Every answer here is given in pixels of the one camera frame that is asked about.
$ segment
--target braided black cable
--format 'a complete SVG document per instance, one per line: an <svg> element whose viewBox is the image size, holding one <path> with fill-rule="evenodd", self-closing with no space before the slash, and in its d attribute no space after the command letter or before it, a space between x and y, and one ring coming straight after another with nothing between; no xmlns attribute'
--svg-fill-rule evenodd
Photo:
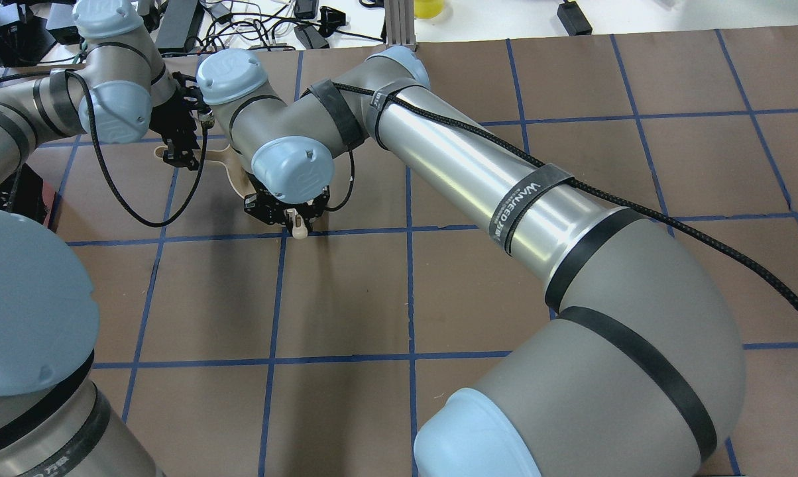
<svg viewBox="0 0 798 477"><path fill-rule="evenodd" d="M30 72L30 73L16 73L15 75L3 76L0 78L0 83L5 81L21 80L25 78L34 78L35 76L48 76L51 72Z"/></svg>
<svg viewBox="0 0 798 477"><path fill-rule="evenodd" d="M117 201L119 205L123 206L123 209L131 215L131 217L135 218L139 223L147 227L153 227L153 229L159 229L160 227L168 226L169 224L173 223L175 220L178 220L178 217L181 217L181 214L184 213L185 209L187 209L187 205L190 204L190 201L193 199L193 195L196 193L196 188L199 187L199 181L201 180L201 173L205 168L205 157L207 154L207 127L202 126L201 128L201 156L199 158L199 170L196 172L196 180L193 182L193 187L190 188L190 192L187 194L187 198L184 199L184 203L181 204L181 207L172 214L165 221L161 221L160 223L155 223L154 221L146 220L144 217L141 217L131 205L126 202L125 198L123 198L123 194L119 192L117 189L117 185L113 183L113 178L111 178L111 173L107 169L107 165L105 164L105 157L101 151L101 144L99 143L99 133L95 127L95 113L93 110L93 95L90 93L89 86L87 85L87 81L85 81L84 77L78 75L78 73L71 72L71 70L66 70L66 75L71 76L71 78L75 78L81 85L81 90L84 91L84 97L87 100L87 112L89 113L89 135L93 138L93 150L95 151L95 157L99 160L99 167L101 168L101 174L105 176L105 182L107 182L107 187L110 187L111 193Z"/></svg>
<svg viewBox="0 0 798 477"><path fill-rule="evenodd" d="M351 198L351 191L354 188L355 188L355 155L353 154L353 152L351 152L351 149L349 149L349 189L347 190L347 195L342 200L342 202L336 206L329 207L328 205L326 205L325 206L326 211L336 212L344 208L344 206L349 202L349 199Z"/></svg>
<svg viewBox="0 0 798 477"><path fill-rule="evenodd" d="M335 83L335 87L338 90L350 91L351 93L358 93L369 96L375 94L375 91L373 90L369 90L362 87L354 87L354 85ZM469 133L481 136L481 138L493 142L493 144L496 144L497 146L509 151L511 154L516 155L520 159L523 159L524 161L528 162L530 165L533 165L535 167L541 167L544 165L544 163L541 160L536 159L531 154L527 154L526 152L523 151L523 149L517 148L513 144L509 144L509 142L501 138L497 138L497 136L494 136L492 133L487 132L480 127L473 126L472 124L468 124L466 122L459 121L454 118L444 117L444 115L438 115L431 111L426 111L426 109L422 109L418 106L411 105L411 103L408 103L408 101L405 101L404 99L400 99L399 97L397 97L396 93L390 94L390 96L387 97L387 103L396 103L402 108L405 108L408 111L413 112L414 114L420 115L421 117L427 118L428 120L435 121L445 126L463 129ZM673 217L667 217L667 215L664 215L659 211L654 211L653 209L650 209L647 206L640 205L640 203L634 203L631 202L630 200L617 197L614 194L607 193L603 190L599 190L598 188L585 184L584 182L579 181L578 179L571 178L568 181L566 181L565 184L577 188L582 192L589 193L590 195L597 197L599 199L614 203L615 205L620 205L623 207L628 207L630 209L633 209L633 211L638 212L641 215L645 215L645 217L649 217L655 219L656 221L660 221L660 223L669 225L670 227L673 227L673 229L677 229L679 232L685 233L685 235L689 235L690 237L696 239L696 241L702 242L703 244L708 245L708 247L717 250L719 253L725 254L725 256L728 256L730 259L735 260L735 262L741 263L741 265L746 266L748 269L755 272L759 277L763 279L763 281L768 283L773 290L777 291L779 295L783 296L783 298L786 299L786 301L789 302L791 306L793 306L794 310L798 312L797 294L794 293L793 290L791 290L790 287L787 286L783 281L781 281L781 279L779 279L776 275L772 274L770 270L765 268L765 266L763 266L759 262L756 262L750 257L746 256L746 254L742 254L740 251L735 250L735 248L732 248L729 245L720 242L718 239L713 238L712 236L706 235L706 233L703 233L700 230L694 229L693 227L687 225L686 223L683 223L682 221L678 221Z"/></svg>

